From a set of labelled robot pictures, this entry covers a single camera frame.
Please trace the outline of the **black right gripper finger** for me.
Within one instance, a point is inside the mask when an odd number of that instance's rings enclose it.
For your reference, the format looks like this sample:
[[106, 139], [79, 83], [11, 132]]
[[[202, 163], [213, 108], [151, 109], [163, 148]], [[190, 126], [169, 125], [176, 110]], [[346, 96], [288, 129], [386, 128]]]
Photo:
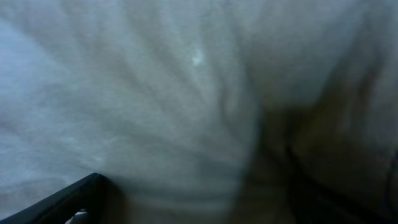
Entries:
[[32, 206], [1, 220], [1, 224], [66, 223], [84, 209], [87, 223], [99, 223], [108, 194], [107, 178], [92, 173]]

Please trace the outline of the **grey shorts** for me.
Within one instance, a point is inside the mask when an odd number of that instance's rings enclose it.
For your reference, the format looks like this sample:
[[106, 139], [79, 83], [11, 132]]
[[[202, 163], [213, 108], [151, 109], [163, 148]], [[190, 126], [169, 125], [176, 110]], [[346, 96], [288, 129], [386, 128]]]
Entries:
[[1, 217], [97, 172], [108, 223], [293, 223], [291, 150], [397, 221], [396, 1], [2, 1]]

